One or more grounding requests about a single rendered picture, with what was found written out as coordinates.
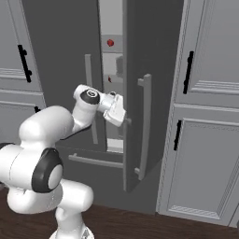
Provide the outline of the dark grey open fridge door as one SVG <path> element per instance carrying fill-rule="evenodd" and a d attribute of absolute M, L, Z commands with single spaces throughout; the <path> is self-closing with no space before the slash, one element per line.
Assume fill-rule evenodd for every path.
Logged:
<path fill-rule="evenodd" d="M 183 5 L 184 0 L 123 0 L 123 103 L 132 119 L 131 125 L 123 123 L 124 190 L 132 190 L 129 179 L 138 179 L 143 124 L 138 79 L 146 74 L 152 75 L 146 175 L 162 159 Z"/>

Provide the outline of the grey box in fridge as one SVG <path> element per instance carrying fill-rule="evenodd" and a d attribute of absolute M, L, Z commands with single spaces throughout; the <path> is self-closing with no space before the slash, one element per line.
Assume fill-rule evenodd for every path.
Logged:
<path fill-rule="evenodd" d="M 119 56 L 116 59 L 116 67 L 117 67 L 117 77 L 123 77 L 123 56 Z"/>

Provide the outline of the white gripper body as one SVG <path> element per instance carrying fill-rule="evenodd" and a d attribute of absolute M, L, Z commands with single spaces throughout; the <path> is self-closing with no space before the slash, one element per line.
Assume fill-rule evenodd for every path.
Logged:
<path fill-rule="evenodd" d="M 113 103 L 108 110 L 104 113 L 104 118 L 106 121 L 112 123 L 113 125 L 120 127 L 124 122 L 126 111 L 123 108 L 123 97 L 117 94 L 114 97 Z"/>

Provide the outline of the grey cupboard door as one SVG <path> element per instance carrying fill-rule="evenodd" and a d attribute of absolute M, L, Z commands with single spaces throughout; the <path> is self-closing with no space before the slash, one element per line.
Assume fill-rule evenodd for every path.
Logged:
<path fill-rule="evenodd" d="M 239 0 L 184 1 L 176 72 L 177 103 L 239 108 Z"/>
<path fill-rule="evenodd" d="M 42 92 L 0 90 L 0 143 L 20 143 L 19 128 L 35 106 L 46 107 Z"/>
<path fill-rule="evenodd" d="M 27 51 L 30 83 L 23 71 L 19 45 Z M 21 0 L 0 0 L 0 89 L 42 91 Z"/>
<path fill-rule="evenodd" d="M 158 212 L 228 226 L 238 204 L 239 110 L 175 104 L 168 121 Z"/>

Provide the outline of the dark grey freezer drawer front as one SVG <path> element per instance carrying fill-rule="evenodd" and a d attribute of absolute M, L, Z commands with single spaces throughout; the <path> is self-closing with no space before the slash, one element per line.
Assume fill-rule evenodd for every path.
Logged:
<path fill-rule="evenodd" d="M 89 160 L 122 162 L 122 155 L 72 148 L 57 147 L 63 159 L 63 177 L 92 187 L 96 205 L 153 215 L 156 211 L 161 163 L 158 162 L 139 181 L 137 176 L 129 179 L 132 190 L 123 188 L 123 170 L 116 167 L 81 162 L 82 156 Z"/>

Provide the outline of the fridge interior with shelves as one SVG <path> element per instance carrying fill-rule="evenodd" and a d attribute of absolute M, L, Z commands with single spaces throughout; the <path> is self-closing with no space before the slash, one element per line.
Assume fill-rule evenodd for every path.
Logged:
<path fill-rule="evenodd" d="M 105 92 L 123 94 L 123 77 L 117 77 L 116 59 L 123 56 L 122 0 L 99 0 L 102 60 Z M 114 46 L 109 47 L 107 40 Z"/>

